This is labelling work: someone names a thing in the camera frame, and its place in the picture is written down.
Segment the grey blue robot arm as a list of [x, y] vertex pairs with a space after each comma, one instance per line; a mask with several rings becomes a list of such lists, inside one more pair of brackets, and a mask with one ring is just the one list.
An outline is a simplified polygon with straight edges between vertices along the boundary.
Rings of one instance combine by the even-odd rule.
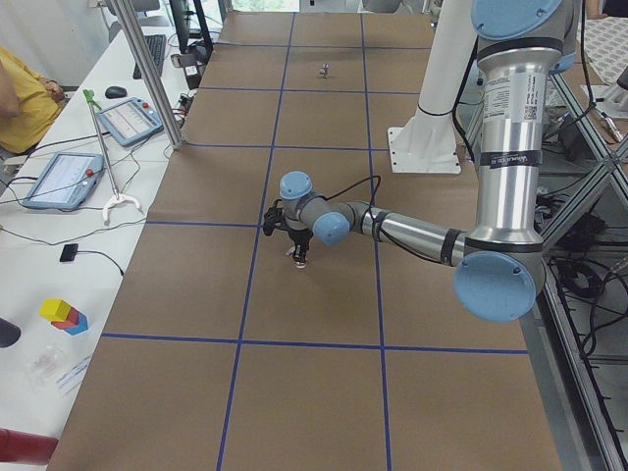
[[[265, 233], [286, 231], [298, 266], [312, 238], [334, 245], [359, 233], [388, 242], [452, 267], [455, 294], [475, 316], [503, 323], [526, 315], [545, 282], [534, 214], [546, 84], [573, 62], [580, 8], [577, 1], [444, 2], [415, 115], [388, 131], [392, 169], [419, 176], [411, 199], [420, 217], [373, 200], [335, 202], [293, 171], [265, 214]], [[484, 78], [480, 152], [470, 168], [478, 188], [459, 196], [453, 121], [472, 67]]]

